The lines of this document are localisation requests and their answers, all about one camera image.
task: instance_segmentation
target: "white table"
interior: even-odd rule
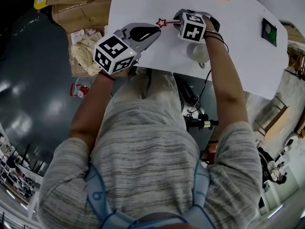
[[[109,31],[132,22],[171,20],[182,8],[212,14],[221,24],[220,33],[229,46],[244,90],[267,99],[274,97],[288,65],[287,32],[256,0],[112,0]],[[277,47],[261,38],[263,18],[277,28]],[[189,59],[188,42],[178,39],[177,34],[173,26],[163,27],[160,38],[142,53],[139,66],[206,78],[209,62],[201,69]]]
[[[294,24],[305,36],[305,0],[258,0],[278,20]]]

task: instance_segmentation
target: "black wristband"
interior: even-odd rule
[[[229,47],[228,47],[228,45],[227,45],[223,40],[221,40],[219,37],[216,37],[216,36],[204,36],[203,38],[206,39],[206,38],[209,38],[209,37],[210,37],[210,38],[215,38],[215,39],[221,41],[221,42],[227,47],[227,51],[229,52]]]
[[[104,72],[103,70],[101,70],[101,71],[99,72],[99,74],[102,74],[102,75],[106,76],[108,79],[115,81],[115,79],[114,79],[112,76],[108,75],[108,74],[107,74],[106,72]]]

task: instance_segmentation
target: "bracelet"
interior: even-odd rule
[[[219,37],[216,37],[216,36],[205,36],[204,39],[206,39],[206,38],[216,38],[217,40],[219,40],[220,42],[222,42],[222,43],[227,47],[227,51],[228,51],[228,53],[229,53],[229,47],[228,47],[228,45],[227,45],[223,40],[221,40]]]
[[[101,75],[103,75],[103,76],[106,76],[108,79],[110,79],[110,80],[112,80],[112,81],[115,81],[115,79],[112,77],[112,76],[110,76],[110,75],[108,75],[106,72],[104,72],[103,70],[101,70],[100,72],[99,72],[99,74],[101,74]]]
[[[205,37],[205,33],[206,33],[206,32],[207,32],[207,33],[214,34],[214,35],[217,35],[217,36],[220,36],[221,39],[224,40],[223,37],[222,37],[222,35],[221,35],[220,33],[216,32],[216,31],[210,31],[210,30],[205,30],[204,36],[203,36],[203,37]]]

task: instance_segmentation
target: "hand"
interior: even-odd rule
[[[210,19],[208,17],[203,16],[203,20],[206,24],[206,28],[205,28],[206,30],[209,30],[209,31],[214,31],[215,30],[215,28],[213,26],[213,23],[210,21]]]

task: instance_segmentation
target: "blue harness strap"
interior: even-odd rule
[[[214,229],[213,224],[203,210],[206,192],[210,183],[210,175],[201,165],[201,161],[197,162],[194,172],[194,187],[192,189],[193,206],[180,217],[172,219],[139,223],[137,220],[132,219],[117,209],[112,211],[107,200],[104,181],[93,165],[90,166],[85,181],[88,202],[94,214],[101,222],[101,229],[153,229],[178,223],[188,223],[199,229]]]

